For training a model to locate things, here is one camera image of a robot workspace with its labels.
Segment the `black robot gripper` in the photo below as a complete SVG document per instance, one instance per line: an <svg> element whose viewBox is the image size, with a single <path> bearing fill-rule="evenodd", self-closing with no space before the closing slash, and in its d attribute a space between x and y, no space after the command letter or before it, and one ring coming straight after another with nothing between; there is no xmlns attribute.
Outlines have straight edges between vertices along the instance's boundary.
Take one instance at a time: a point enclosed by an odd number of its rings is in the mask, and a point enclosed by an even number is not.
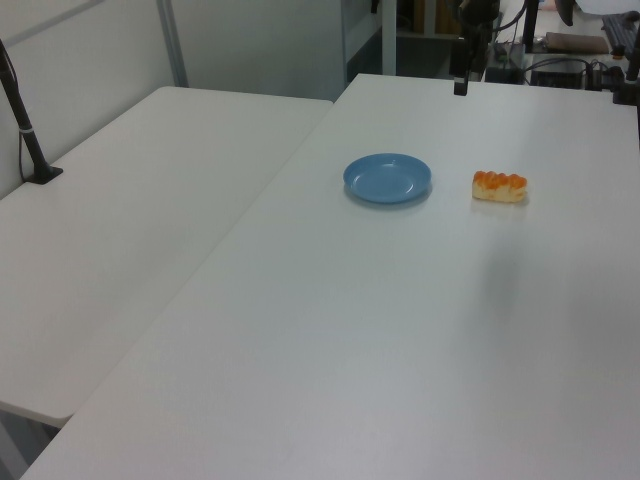
<svg viewBox="0 0 640 480"><path fill-rule="evenodd" d="M469 36L470 64L468 73L468 43L459 37L452 43L452 77L454 94L466 96L468 75L471 81L483 78L487 65L488 35L495 33L500 16L499 0L462 0L457 2L457 20L463 36Z"/></svg>

